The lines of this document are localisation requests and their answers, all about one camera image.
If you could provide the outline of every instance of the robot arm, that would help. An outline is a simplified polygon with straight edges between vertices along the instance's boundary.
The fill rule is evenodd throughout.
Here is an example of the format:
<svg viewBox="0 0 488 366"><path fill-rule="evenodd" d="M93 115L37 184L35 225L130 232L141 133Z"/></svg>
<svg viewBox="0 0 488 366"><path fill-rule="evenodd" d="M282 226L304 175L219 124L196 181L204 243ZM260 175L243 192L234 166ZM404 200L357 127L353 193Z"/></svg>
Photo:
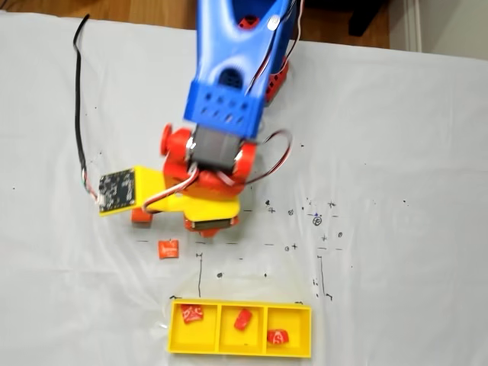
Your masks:
<svg viewBox="0 0 488 366"><path fill-rule="evenodd" d="M255 158L255 139L265 102L278 90L287 72L285 57L294 25L297 0L199 0L197 9L197 70L191 82L185 119L194 130L163 131L162 175L136 166L104 175L99 194L90 185L79 131L81 54L78 35L75 131L86 191L95 199L101 216L132 210L133 222L150 222L153 214L180 211L185 227L203 236L235 225L238 194L248 180Z"/></svg>

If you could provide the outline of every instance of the circuit board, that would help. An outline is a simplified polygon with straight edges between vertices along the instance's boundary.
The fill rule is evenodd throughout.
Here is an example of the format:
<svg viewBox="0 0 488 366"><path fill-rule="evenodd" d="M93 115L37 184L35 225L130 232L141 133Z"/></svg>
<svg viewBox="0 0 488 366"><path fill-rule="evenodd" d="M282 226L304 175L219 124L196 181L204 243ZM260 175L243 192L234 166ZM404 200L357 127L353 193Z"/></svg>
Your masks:
<svg viewBox="0 0 488 366"><path fill-rule="evenodd" d="M109 212L136 203L136 179L134 169L102 175L100 177L100 212Z"/></svg>

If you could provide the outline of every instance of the blue robot arm segment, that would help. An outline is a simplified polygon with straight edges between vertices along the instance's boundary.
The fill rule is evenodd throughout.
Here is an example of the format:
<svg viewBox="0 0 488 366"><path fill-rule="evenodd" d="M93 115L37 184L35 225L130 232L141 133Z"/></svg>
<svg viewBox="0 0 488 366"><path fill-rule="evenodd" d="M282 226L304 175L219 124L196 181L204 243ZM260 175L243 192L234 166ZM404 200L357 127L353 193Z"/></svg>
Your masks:
<svg viewBox="0 0 488 366"><path fill-rule="evenodd" d="M280 69L290 39L295 5L295 0L199 0L197 71L186 120L242 139L255 138L269 75ZM251 30L240 29L237 19L248 14L261 21ZM276 29L268 26L273 16L281 20Z"/></svg>

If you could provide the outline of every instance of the red cube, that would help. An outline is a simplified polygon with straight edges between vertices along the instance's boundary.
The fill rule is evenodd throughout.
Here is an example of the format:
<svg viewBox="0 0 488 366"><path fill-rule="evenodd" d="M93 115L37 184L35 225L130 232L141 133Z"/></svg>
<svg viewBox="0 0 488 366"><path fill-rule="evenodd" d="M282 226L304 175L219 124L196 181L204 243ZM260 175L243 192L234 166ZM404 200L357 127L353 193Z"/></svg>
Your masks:
<svg viewBox="0 0 488 366"><path fill-rule="evenodd" d="M183 303L181 305L181 315L185 324L194 322L195 320L202 320L204 318L204 311L200 305L188 305Z"/></svg>
<svg viewBox="0 0 488 366"><path fill-rule="evenodd" d="M239 315L236 318L236 322L234 323L234 328L238 330L244 330L249 321L251 320L252 313L247 309L242 309L239 312Z"/></svg>
<svg viewBox="0 0 488 366"><path fill-rule="evenodd" d="M288 332L284 329L268 330L266 339L274 345L281 345L288 342Z"/></svg>

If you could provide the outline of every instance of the black furniture leg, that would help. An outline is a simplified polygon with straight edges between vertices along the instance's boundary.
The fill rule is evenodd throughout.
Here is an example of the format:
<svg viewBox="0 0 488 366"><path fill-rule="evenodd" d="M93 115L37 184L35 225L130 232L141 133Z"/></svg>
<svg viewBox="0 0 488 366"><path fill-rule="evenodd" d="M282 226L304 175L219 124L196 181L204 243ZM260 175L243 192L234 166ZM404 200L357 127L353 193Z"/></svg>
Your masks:
<svg viewBox="0 0 488 366"><path fill-rule="evenodd" d="M362 36L384 2L385 0L358 0L349 20L349 35Z"/></svg>

